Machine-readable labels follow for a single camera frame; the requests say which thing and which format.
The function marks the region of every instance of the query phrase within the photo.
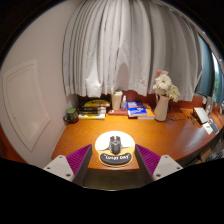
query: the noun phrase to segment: flower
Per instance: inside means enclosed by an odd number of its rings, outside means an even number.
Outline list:
[[[167,91],[167,95],[169,98],[173,99],[174,102],[177,102],[180,97],[180,92],[175,85],[171,84]]]
[[[158,76],[160,76],[162,74],[168,75],[167,71],[162,71],[162,70],[157,70],[156,73],[157,73]]]
[[[172,83],[171,78],[168,76],[167,71],[156,71],[157,77],[155,79],[155,85],[153,85],[153,89],[155,89],[155,93],[161,96],[169,97],[173,99],[174,102],[177,102],[180,97],[180,92],[178,88]]]

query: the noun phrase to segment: bottle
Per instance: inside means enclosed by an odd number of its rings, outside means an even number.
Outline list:
[[[126,110],[126,96],[123,97],[123,100],[121,102],[121,111]]]

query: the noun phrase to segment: cup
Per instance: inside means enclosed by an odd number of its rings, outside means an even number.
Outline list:
[[[66,115],[63,117],[63,120],[67,123],[76,123],[79,120],[78,112],[76,108],[69,108],[66,110]]]
[[[121,108],[121,99],[123,92],[121,90],[116,90],[114,94],[112,94],[112,108],[113,110],[119,110]]]

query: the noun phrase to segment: small speaker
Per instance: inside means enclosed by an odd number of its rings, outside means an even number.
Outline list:
[[[205,111],[207,111],[207,109],[208,109],[209,106],[210,106],[209,113],[211,113],[212,112],[212,107],[213,107],[213,99],[210,96],[207,97]]]

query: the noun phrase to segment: white wall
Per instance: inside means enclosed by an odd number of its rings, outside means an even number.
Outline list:
[[[9,142],[29,164],[43,168],[52,159],[55,144],[64,130],[63,116],[77,106],[77,96],[66,97],[62,76],[63,40],[67,23],[82,0],[68,0],[46,11],[31,23],[10,49],[0,71],[0,122]],[[39,85],[50,122],[32,152],[14,131],[6,113],[2,95],[2,76],[14,66],[37,60]]]

